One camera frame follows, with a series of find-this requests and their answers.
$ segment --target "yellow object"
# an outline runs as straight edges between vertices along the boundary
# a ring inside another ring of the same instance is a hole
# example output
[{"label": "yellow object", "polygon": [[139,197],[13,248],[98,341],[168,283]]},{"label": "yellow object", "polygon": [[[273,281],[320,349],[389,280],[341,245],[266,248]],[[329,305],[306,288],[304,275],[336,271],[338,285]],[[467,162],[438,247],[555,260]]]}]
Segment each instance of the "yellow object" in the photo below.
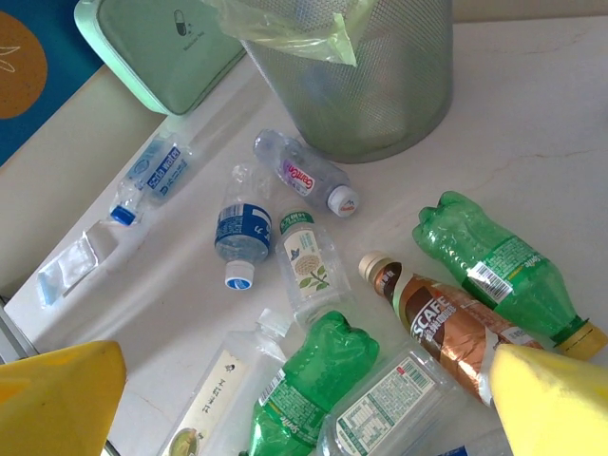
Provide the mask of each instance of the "yellow object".
[{"label": "yellow object", "polygon": [[608,455],[608,370],[501,345],[490,370],[514,456]]},{"label": "yellow object", "polygon": [[125,380],[116,342],[0,366],[0,454],[99,456]]},{"label": "yellow object", "polygon": [[608,344],[608,336],[596,325],[586,322],[582,327],[558,345],[558,349],[570,358],[587,361]]}]

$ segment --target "orange circle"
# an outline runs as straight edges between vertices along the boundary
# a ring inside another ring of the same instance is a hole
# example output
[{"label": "orange circle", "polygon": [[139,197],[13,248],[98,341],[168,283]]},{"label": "orange circle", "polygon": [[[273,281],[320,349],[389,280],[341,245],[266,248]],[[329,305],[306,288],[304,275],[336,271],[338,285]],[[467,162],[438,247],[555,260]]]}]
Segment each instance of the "orange circle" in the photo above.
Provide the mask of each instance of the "orange circle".
[{"label": "orange circle", "polygon": [[0,119],[26,112],[47,82],[47,57],[38,38],[0,11]]}]

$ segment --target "green bottle label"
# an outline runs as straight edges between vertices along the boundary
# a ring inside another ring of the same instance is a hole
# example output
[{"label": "green bottle label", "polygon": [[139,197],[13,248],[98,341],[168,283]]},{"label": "green bottle label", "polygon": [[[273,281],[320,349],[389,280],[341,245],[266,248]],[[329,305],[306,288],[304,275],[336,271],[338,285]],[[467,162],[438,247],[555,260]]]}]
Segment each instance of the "green bottle label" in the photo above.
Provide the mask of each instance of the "green bottle label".
[{"label": "green bottle label", "polygon": [[468,270],[463,287],[494,309],[546,261],[517,236],[508,237]]},{"label": "green bottle label", "polygon": [[327,411],[304,397],[280,370],[262,392],[259,404],[275,423],[281,425],[300,444],[315,447]]},{"label": "green bottle label", "polygon": [[304,211],[296,211],[286,215],[279,226],[281,235],[284,235],[285,232],[296,223],[314,223],[313,216]]}]

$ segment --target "green lunch box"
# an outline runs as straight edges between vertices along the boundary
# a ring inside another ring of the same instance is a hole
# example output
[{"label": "green lunch box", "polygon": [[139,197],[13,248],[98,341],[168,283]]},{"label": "green lunch box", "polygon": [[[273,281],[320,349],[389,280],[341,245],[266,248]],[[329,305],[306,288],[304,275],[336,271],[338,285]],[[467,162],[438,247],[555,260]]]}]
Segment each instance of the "green lunch box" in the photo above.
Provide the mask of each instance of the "green lunch box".
[{"label": "green lunch box", "polygon": [[80,0],[78,30],[149,109],[192,111],[244,55],[200,0]]}]

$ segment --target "metal mesh wastebasket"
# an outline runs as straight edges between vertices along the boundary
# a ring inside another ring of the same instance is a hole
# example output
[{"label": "metal mesh wastebasket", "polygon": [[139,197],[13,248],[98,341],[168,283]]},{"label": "metal mesh wastebasket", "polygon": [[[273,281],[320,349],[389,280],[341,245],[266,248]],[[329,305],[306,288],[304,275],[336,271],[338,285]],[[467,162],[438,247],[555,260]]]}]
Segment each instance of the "metal mesh wastebasket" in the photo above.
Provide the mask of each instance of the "metal mesh wastebasket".
[{"label": "metal mesh wastebasket", "polygon": [[[322,29],[355,0],[241,0]],[[244,41],[307,143],[337,162],[370,162],[418,143],[445,117],[452,92],[450,0],[378,0],[354,47],[357,66]]]}]

